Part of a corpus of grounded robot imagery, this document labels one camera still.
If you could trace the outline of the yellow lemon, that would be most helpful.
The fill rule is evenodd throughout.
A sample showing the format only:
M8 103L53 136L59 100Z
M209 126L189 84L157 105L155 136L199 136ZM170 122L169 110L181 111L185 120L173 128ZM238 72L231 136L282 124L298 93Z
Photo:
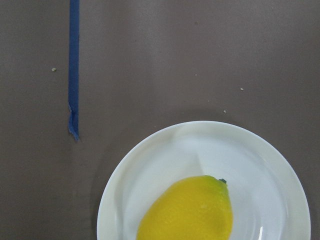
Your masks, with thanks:
M227 240L233 227L228 185L209 175L171 185L140 221L138 240Z

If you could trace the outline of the white plate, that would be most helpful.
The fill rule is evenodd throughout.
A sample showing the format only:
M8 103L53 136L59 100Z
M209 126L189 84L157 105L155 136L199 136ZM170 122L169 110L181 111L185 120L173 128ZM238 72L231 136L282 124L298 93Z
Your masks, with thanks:
M217 121L176 124L146 137L120 161L101 197L99 240L133 240L151 204L178 180L226 181L232 240L308 240L311 219L295 171L267 141Z

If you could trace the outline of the brown paper table cover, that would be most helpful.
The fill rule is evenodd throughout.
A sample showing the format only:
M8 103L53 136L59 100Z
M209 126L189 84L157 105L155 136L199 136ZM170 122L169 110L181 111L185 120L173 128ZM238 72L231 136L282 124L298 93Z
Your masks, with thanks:
M272 144L320 237L317 0L82 0L79 140L67 0L0 3L0 237L94 240L106 183L141 140L211 120Z

